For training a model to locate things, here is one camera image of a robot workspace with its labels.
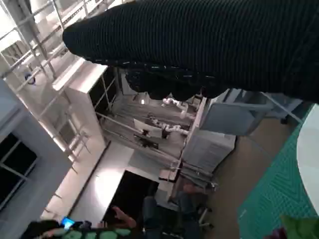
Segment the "black knitted gloved right hand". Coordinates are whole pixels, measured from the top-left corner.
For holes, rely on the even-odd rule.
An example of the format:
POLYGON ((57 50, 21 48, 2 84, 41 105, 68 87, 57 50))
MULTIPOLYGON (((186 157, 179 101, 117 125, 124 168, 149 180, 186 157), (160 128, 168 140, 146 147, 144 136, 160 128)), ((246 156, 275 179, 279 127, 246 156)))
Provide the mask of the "black knitted gloved right hand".
POLYGON ((64 29, 68 50, 184 101, 227 89, 319 101, 316 0, 135 0, 64 29))

